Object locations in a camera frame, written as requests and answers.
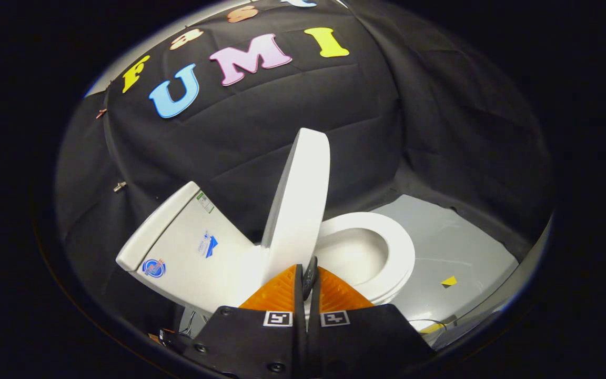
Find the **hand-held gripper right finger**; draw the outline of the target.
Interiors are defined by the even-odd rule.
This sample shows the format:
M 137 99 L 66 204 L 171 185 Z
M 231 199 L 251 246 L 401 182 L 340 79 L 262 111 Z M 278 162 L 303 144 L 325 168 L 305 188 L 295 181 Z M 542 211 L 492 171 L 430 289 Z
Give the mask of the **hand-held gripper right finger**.
M 375 305 L 318 267 L 306 338 L 308 378 L 397 378 L 435 351 L 392 304 Z

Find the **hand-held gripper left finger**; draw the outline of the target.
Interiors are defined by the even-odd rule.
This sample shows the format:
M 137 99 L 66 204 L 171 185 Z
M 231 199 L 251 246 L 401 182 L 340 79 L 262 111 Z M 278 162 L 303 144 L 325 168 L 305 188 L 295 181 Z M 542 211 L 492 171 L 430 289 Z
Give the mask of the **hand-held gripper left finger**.
M 306 318 L 301 265 L 277 277 L 288 285 L 284 310 L 221 306 L 182 350 L 182 357 L 231 378 L 306 377 Z

